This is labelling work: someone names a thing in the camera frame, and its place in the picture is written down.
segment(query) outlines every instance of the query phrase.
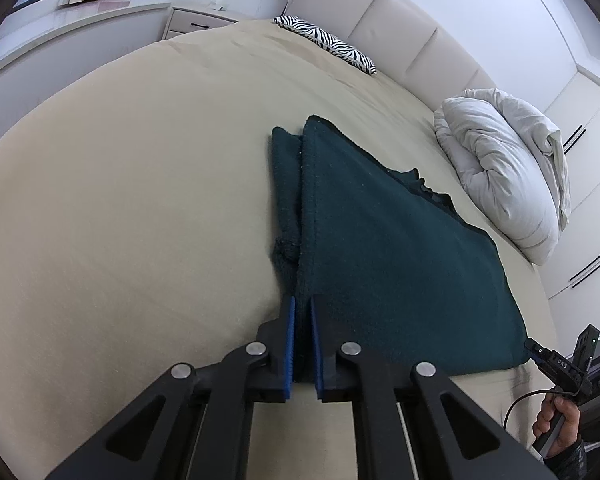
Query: sleeve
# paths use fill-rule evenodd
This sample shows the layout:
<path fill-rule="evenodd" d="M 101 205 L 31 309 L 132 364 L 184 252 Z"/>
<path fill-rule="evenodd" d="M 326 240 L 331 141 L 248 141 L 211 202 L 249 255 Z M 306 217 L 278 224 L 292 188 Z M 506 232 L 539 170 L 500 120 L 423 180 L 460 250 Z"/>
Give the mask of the sleeve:
<path fill-rule="evenodd" d="M 563 452 L 544 461 L 558 480 L 582 480 L 587 474 L 587 455 L 581 437 Z"/>

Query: metal screw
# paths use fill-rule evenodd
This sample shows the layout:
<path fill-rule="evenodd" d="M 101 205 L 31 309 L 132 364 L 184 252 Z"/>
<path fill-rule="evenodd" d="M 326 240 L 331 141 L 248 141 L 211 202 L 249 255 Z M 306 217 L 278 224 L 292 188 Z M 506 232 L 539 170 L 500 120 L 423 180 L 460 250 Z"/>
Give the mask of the metal screw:
<path fill-rule="evenodd" d="M 416 371 L 419 375 L 423 377 L 433 377 L 433 375 L 435 375 L 436 373 L 436 367 L 431 363 L 423 361 L 416 365 Z"/>
<path fill-rule="evenodd" d="M 262 355 L 267 351 L 267 346 L 259 341 L 254 341 L 247 345 L 247 354 L 249 355 Z"/>
<path fill-rule="evenodd" d="M 171 369 L 171 375 L 174 379 L 186 379 L 191 375 L 191 367 L 185 363 L 180 363 Z"/>
<path fill-rule="evenodd" d="M 343 343 L 340 350 L 342 350 L 342 353 L 345 355 L 358 355 L 362 351 L 362 347 L 358 343 L 349 341 Z"/>

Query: bed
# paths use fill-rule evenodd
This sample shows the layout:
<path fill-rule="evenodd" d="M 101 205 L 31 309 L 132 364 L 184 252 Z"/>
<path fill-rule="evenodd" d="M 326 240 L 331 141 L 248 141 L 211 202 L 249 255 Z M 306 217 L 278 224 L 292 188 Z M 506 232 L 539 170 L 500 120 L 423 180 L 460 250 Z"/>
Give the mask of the bed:
<path fill-rule="evenodd" d="M 462 190 L 432 110 L 494 86 L 408 0 L 289 0 L 372 57 L 370 77 L 269 20 L 163 41 L 83 77 L 0 140 L 0 454 L 38 480 L 179 361 L 253 338 L 280 300 L 270 132 L 328 118 L 382 164 L 420 170 L 498 247 L 528 333 L 555 345 L 533 265 Z M 455 378 L 502 421 L 547 382 L 527 363 Z M 530 443 L 539 399 L 508 430 Z M 248 478 L 355 478 L 346 405 L 296 384 L 257 405 Z"/>

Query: nightstand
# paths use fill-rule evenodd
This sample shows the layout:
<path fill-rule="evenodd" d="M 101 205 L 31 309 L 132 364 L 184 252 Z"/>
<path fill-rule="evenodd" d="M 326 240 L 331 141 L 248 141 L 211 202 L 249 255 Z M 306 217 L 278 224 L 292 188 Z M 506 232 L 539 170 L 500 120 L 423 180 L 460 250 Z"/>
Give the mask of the nightstand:
<path fill-rule="evenodd" d="M 171 8 L 162 38 L 170 40 L 187 32 L 224 27 L 242 20 L 251 18 L 238 12 L 214 10 L 200 4 L 178 4 Z"/>

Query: green fleece blanket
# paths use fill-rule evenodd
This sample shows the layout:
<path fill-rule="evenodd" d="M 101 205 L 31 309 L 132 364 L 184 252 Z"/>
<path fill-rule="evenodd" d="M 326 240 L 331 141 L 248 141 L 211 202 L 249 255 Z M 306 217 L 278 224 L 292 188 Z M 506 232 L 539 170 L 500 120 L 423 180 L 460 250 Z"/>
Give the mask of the green fleece blanket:
<path fill-rule="evenodd" d="M 418 171 L 388 170 L 329 121 L 273 130 L 281 235 L 274 264 L 296 296 L 296 370 L 310 356 L 308 301 L 389 361 L 447 374 L 527 361 L 526 329 L 489 235 Z"/>

